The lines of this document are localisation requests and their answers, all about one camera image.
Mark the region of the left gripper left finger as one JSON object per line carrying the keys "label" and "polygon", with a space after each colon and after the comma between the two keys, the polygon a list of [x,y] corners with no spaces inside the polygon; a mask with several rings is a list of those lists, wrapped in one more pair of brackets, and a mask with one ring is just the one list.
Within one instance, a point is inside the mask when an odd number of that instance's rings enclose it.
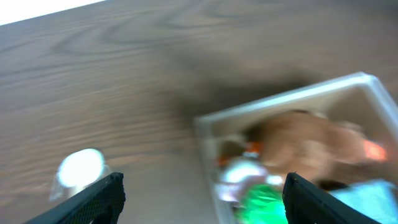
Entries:
{"label": "left gripper left finger", "polygon": [[27,224],[117,224],[126,194],[124,174],[113,172]]}

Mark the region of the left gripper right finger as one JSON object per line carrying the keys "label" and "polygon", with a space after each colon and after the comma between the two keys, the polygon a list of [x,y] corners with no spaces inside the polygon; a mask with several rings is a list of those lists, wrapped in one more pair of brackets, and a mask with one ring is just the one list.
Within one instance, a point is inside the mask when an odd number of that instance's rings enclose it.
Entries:
{"label": "left gripper right finger", "polygon": [[378,224],[295,172],[287,174],[282,198],[289,224]]}

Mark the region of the white wooden rattle drum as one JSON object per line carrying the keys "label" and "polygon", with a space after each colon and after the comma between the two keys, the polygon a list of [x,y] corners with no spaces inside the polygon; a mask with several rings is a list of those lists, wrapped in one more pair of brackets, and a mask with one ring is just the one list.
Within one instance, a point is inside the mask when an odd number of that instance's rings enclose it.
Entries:
{"label": "white wooden rattle drum", "polygon": [[49,201],[70,198],[112,173],[103,153],[83,149],[64,158],[53,178]]}

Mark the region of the green round plastic disc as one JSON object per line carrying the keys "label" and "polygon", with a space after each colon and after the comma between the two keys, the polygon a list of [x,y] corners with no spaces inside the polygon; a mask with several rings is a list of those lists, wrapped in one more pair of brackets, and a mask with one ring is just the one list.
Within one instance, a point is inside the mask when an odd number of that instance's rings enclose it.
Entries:
{"label": "green round plastic disc", "polygon": [[253,185],[241,199],[235,218],[242,224],[288,224],[282,191],[271,185]]}

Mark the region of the brown plush toy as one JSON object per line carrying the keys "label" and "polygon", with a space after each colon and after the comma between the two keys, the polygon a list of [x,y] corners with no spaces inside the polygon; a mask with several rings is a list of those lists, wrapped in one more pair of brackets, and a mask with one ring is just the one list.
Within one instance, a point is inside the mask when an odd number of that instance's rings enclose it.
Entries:
{"label": "brown plush toy", "polygon": [[368,179],[367,168],[387,161],[385,148],[360,125],[309,111],[273,114],[246,134],[258,161],[281,178],[295,172],[316,184],[360,182]]}

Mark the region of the pink white duck toy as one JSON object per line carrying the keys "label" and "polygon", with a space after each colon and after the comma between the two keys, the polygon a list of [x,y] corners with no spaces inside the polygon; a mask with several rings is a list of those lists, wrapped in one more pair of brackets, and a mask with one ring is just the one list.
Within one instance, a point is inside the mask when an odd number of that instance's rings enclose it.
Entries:
{"label": "pink white duck toy", "polygon": [[279,175],[272,175],[259,162],[262,145],[259,142],[249,142],[240,145],[235,154],[222,155],[217,160],[221,173],[215,185],[218,198],[225,202],[238,203],[255,184],[267,184],[281,187],[284,180]]}

